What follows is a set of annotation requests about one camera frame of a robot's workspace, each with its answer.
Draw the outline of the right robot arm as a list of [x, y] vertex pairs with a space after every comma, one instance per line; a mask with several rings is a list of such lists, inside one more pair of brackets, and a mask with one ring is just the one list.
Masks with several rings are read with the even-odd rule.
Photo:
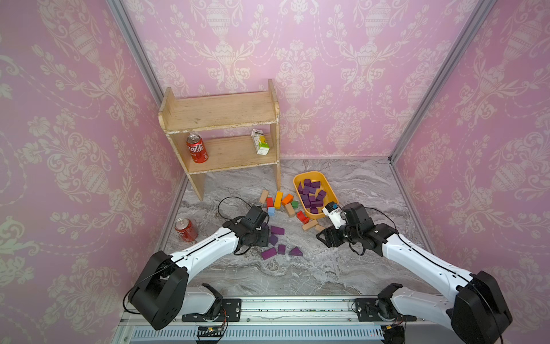
[[384, 320], [404, 324], [421, 318], [452, 330], [464, 343], [502, 343], [513, 317], [496, 279], [488, 272], [469, 272], [425, 251], [402, 236], [393, 222], [376, 224], [360, 203], [334, 202], [322, 209], [331, 226], [317, 234], [326, 247], [360, 245], [408, 269], [437, 294], [392, 283], [379, 292], [375, 308]]

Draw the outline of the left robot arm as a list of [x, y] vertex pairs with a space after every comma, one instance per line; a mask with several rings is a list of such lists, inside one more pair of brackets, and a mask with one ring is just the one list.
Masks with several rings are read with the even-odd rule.
[[125, 300], [156, 331], [179, 315], [199, 315], [205, 320], [225, 318], [223, 297], [209, 284], [190, 288], [189, 282], [204, 269], [242, 247], [267, 247], [269, 215], [252, 206], [244, 216], [229, 219], [211, 236], [172, 254], [158, 251], [140, 273]]

